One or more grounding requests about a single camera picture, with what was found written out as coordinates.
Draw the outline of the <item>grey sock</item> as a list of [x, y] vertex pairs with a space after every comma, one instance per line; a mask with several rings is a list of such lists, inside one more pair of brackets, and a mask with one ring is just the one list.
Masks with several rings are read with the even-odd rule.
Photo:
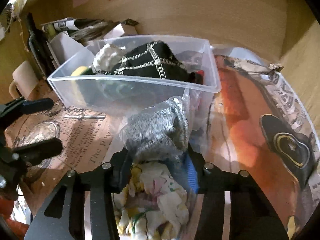
[[180, 182], [187, 181], [190, 134], [193, 128], [198, 93], [185, 89], [128, 117], [115, 135], [107, 152], [113, 183], [129, 181], [132, 164], [159, 161]]

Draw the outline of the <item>white cloth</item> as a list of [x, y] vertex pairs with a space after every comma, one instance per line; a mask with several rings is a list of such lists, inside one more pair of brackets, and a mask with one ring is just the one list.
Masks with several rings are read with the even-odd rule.
[[95, 55], [92, 62], [93, 73], [110, 73], [112, 68], [126, 54], [125, 47], [118, 47], [114, 44], [106, 44]]

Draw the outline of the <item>black pouch with silver chain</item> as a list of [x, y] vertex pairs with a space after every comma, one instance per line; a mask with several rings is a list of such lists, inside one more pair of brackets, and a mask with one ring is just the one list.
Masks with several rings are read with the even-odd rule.
[[142, 76], [203, 84], [204, 72], [187, 72], [163, 41], [152, 41], [126, 53], [110, 71], [112, 75]]

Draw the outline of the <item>white beige mug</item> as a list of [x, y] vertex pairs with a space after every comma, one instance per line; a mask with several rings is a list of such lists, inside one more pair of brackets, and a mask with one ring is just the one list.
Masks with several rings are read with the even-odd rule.
[[27, 99], [36, 88], [39, 80], [28, 61], [21, 63], [12, 73], [13, 81], [9, 85], [9, 93], [13, 99]]

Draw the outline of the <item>vintage newspaper print mat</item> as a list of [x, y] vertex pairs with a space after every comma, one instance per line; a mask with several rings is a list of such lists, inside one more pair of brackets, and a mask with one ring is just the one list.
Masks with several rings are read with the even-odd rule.
[[[29, 98], [51, 98], [54, 106], [48, 111], [24, 115], [15, 121], [4, 132], [8, 145], [20, 147], [49, 138], [58, 138], [63, 144], [58, 156], [29, 168], [22, 181], [23, 195], [35, 215], [67, 171], [87, 172], [103, 162], [120, 120], [105, 113], [65, 107], [44, 81], [39, 82]], [[106, 118], [77, 120], [63, 117], [79, 114], [106, 115]]]

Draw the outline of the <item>colourful patterned cloth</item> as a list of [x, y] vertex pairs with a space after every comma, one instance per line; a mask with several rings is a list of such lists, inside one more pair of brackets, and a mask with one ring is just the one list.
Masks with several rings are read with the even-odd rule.
[[193, 191], [158, 161], [132, 165], [127, 185], [111, 196], [120, 239], [180, 239], [195, 204]]

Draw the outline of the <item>silver metal pin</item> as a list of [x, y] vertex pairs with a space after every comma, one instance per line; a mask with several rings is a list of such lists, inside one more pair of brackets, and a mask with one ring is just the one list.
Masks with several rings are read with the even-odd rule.
[[65, 119], [97, 119], [97, 120], [103, 120], [106, 118], [106, 115], [85, 115], [85, 114], [79, 114], [79, 115], [64, 115]]

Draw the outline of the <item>dark wine bottle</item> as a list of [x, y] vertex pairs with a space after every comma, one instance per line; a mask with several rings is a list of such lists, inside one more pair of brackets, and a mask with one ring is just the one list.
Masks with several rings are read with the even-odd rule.
[[32, 13], [27, 15], [27, 28], [29, 31], [28, 44], [43, 76], [49, 77], [55, 70], [54, 58], [49, 49], [47, 38], [43, 31], [37, 29]]

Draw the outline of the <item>yellow green sponge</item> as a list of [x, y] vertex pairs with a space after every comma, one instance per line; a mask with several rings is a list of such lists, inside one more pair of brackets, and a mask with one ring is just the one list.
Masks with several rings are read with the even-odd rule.
[[[80, 66], [72, 72], [71, 76], [77, 77], [77, 76], [82, 76], [82, 75], [93, 75], [93, 74], [94, 74], [94, 72], [93, 72], [92, 68], [86, 67], [86, 66]], [[71, 81], [71, 88], [72, 88], [74, 98], [75, 98], [75, 101], [77, 102], [77, 104], [79, 106], [86, 106], [85, 98], [84, 98], [82, 91], [81, 91], [80, 82], [81, 82], [80, 80], [72, 80]]]

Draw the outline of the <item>white paper box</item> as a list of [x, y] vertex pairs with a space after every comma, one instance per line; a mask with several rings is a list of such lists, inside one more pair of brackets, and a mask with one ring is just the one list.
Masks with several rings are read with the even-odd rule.
[[50, 41], [50, 46], [59, 66], [84, 47], [82, 44], [71, 38], [65, 31], [57, 34]]

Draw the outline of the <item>orange car poster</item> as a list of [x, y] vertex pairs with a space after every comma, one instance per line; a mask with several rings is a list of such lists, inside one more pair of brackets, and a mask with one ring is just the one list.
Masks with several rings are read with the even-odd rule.
[[221, 91], [212, 104], [210, 159], [247, 171], [280, 224], [260, 221], [254, 239], [319, 239], [319, 138], [282, 75], [243, 48], [215, 48]]

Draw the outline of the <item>clear plastic storage box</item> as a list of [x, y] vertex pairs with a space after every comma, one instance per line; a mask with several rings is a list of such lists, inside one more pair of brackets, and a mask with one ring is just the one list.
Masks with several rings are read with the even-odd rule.
[[[110, 43], [131, 51], [152, 42], [165, 42], [187, 72], [204, 72], [203, 84], [151, 77], [82, 75], [71, 76], [80, 67], [89, 67], [95, 55]], [[79, 106], [71, 88], [72, 80], [80, 80], [86, 106]], [[221, 82], [208, 40], [172, 35], [139, 35], [95, 40], [64, 62], [48, 77], [52, 89], [66, 107], [90, 109], [112, 116], [131, 116], [173, 96], [182, 96], [185, 89], [198, 93], [193, 129], [205, 129], [213, 95], [220, 92]]]

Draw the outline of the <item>stack of magazines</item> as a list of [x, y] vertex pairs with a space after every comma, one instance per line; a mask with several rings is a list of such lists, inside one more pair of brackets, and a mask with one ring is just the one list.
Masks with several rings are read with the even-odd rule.
[[65, 31], [71, 38], [81, 42], [90, 41], [101, 35], [107, 34], [119, 24], [135, 27], [139, 25], [139, 22], [131, 18], [127, 18], [124, 21], [112, 21], [67, 17], [41, 24], [41, 30], [46, 34], [49, 40], [52, 40], [57, 34]]

